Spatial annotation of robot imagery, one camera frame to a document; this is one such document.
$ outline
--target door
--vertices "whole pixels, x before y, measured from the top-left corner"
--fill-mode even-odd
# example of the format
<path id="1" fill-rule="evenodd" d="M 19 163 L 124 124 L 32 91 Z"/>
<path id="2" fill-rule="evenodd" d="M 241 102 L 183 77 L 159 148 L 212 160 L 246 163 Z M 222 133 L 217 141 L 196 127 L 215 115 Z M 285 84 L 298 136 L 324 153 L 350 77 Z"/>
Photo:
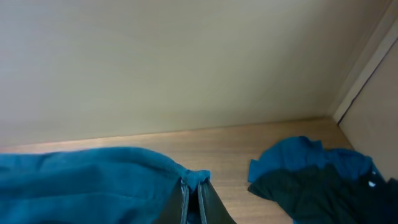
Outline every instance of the door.
<path id="1" fill-rule="evenodd" d="M 398 43 L 391 47 L 340 123 L 352 146 L 385 179 L 398 178 Z"/>

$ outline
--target blue garment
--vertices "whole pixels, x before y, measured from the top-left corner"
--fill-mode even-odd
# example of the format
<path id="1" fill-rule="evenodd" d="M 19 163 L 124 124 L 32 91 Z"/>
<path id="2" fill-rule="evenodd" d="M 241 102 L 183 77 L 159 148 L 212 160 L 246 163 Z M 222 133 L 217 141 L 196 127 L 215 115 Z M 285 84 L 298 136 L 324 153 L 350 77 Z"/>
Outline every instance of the blue garment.
<path id="1" fill-rule="evenodd" d="M 352 180 L 358 179 L 371 167 L 378 173 L 369 156 L 347 149 L 326 151 L 321 141 L 311 141 L 305 136 L 299 136 L 282 140 L 266 150 L 258 161 L 253 159 L 248 182 L 253 183 L 262 174 L 272 170 L 299 170 L 310 165 L 324 168 L 326 164 L 333 164 L 340 176 Z"/>
<path id="2" fill-rule="evenodd" d="M 1 154 L 0 223 L 152 223 L 180 177 L 195 190 L 210 171 L 138 147 Z"/>

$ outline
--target black cloth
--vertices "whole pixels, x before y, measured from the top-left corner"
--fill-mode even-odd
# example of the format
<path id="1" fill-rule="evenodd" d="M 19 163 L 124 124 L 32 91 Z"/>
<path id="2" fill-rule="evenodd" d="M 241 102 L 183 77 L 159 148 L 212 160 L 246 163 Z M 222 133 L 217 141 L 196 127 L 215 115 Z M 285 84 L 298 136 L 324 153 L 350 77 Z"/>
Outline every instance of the black cloth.
<path id="1" fill-rule="evenodd" d="M 343 179 L 329 164 L 268 172 L 248 190 L 277 202 L 299 224 L 378 224 L 395 223 L 392 216 L 398 211 L 386 190 L 394 189 L 389 184 L 371 170 L 356 181 Z"/>

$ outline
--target wooden floor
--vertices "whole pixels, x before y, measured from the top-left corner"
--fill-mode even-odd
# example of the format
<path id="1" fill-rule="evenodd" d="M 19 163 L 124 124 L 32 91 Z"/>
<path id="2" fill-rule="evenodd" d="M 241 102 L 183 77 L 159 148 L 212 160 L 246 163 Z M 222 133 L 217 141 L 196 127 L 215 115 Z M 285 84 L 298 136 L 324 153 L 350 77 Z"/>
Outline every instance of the wooden floor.
<path id="1" fill-rule="evenodd" d="M 320 139 L 326 148 L 350 147 L 334 121 L 316 119 L 33 144 L 5 147 L 0 152 L 41 153 L 120 145 L 146 147 L 170 156 L 189 169 L 210 170 L 212 184 L 237 223 L 291 224 L 290 217 L 276 203 L 250 194 L 246 179 L 251 159 L 257 159 L 283 138 L 300 135 Z"/>

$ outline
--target beige wall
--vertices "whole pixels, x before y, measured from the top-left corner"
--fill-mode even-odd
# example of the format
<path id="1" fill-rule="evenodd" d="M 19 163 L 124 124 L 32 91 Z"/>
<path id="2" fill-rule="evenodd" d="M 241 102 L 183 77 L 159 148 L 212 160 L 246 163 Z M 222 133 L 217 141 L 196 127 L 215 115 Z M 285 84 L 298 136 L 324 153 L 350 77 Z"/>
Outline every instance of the beige wall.
<path id="1" fill-rule="evenodd" d="M 0 1 L 0 145 L 323 116 L 387 2 Z"/>
<path id="2" fill-rule="evenodd" d="M 353 147 L 381 174 L 398 178 L 398 43 L 373 73 L 340 123 Z"/>

